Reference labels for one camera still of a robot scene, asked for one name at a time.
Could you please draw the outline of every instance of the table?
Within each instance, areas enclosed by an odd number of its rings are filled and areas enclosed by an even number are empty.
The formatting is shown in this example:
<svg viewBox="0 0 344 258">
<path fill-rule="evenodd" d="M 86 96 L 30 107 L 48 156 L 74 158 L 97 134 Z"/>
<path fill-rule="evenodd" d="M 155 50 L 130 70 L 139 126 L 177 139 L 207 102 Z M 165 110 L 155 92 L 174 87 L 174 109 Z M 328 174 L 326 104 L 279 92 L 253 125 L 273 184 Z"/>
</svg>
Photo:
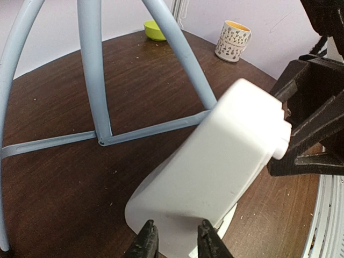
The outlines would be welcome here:
<svg viewBox="0 0 344 258">
<path fill-rule="evenodd" d="M 246 61 L 226 63 L 213 44 L 185 35 L 217 98 L 241 77 L 264 90 L 275 83 Z M 104 42 L 103 54 L 113 134 L 203 110 L 166 42 L 137 32 Z M 94 130 L 80 52 L 16 79 L 7 118 L 4 146 Z M 92 139 L 5 159 L 5 218 L 16 257 L 120 257 L 135 236 L 125 224 L 126 202 L 193 129 L 109 147 Z M 317 175 L 272 178 L 264 169 L 224 237 L 231 253 L 300 257 L 317 186 Z"/>
</svg>

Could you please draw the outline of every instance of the wall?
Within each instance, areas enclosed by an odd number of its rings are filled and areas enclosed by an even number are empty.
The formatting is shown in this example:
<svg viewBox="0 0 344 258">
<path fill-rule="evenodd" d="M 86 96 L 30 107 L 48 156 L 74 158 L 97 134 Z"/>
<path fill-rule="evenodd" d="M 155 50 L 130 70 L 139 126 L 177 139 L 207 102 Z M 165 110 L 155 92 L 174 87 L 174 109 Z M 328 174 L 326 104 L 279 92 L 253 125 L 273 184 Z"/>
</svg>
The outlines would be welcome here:
<svg viewBox="0 0 344 258">
<path fill-rule="evenodd" d="M 274 78 L 320 38 L 300 0 L 190 0 L 181 23 L 186 31 L 216 44 L 225 20 L 251 29 L 242 58 Z"/>
<path fill-rule="evenodd" d="M 0 0 L 0 53 L 23 0 Z M 171 7 L 172 0 L 165 0 Z M 103 40 L 143 30 L 151 16 L 141 0 L 102 0 Z M 15 77 L 80 49 L 76 0 L 46 0 L 20 57 Z"/>
</svg>

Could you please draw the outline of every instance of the bowl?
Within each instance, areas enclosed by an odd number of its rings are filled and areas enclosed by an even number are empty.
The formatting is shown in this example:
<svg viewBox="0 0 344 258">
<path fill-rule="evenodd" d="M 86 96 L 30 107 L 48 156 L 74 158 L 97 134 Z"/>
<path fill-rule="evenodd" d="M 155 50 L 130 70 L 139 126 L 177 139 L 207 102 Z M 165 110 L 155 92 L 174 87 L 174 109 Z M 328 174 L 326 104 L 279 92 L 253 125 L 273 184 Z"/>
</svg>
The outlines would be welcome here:
<svg viewBox="0 0 344 258">
<path fill-rule="evenodd" d="M 156 24 L 154 20 L 148 20 L 144 23 L 145 26 L 145 33 L 147 37 L 155 41 L 165 41 L 166 38 L 162 34 L 159 26 Z"/>
</svg>

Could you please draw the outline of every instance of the mug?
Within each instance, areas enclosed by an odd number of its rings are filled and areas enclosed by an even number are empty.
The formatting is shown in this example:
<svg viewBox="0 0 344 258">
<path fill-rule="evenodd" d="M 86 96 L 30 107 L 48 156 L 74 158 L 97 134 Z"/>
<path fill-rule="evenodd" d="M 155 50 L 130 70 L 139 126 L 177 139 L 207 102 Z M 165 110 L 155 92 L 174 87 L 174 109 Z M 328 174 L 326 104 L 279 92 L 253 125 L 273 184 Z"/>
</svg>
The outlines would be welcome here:
<svg viewBox="0 0 344 258">
<path fill-rule="evenodd" d="M 215 54 L 228 62 L 238 62 L 252 37 L 249 28 L 234 21 L 225 21 Z"/>
</svg>

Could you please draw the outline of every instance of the metal rack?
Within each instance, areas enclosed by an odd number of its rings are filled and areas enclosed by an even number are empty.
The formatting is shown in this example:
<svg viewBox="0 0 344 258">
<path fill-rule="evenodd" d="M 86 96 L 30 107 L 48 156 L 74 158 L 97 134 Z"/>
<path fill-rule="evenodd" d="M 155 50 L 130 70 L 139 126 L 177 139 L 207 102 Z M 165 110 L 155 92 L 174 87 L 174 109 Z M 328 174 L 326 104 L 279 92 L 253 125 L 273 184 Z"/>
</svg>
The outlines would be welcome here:
<svg viewBox="0 0 344 258">
<path fill-rule="evenodd" d="M 207 116 L 210 112 L 209 110 L 216 105 L 217 100 L 181 29 L 163 0 L 142 1 L 167 38 L 167 41 L 187 73 L 206 111 L 136 131 L 112 135 L 104 80 L 101 0 L 78 0 L 77 14 L 82 63 L 95 131 L 64 135 L 3 147 L 5 115 L 12 81 L 26 38 L 44 3 L 44 0 L 25 0 L 12 26 L 0 60 L 0 172 L 1 160 L 9 156 L 88 140 L 95 137 L 98 138 L 98 142 L 102 146 L 113 145 L 198 125 Z M 2 191 L 0 191 L 0 249 L 3 253 L 12 253 L 6 234 Z"/>
</svg>

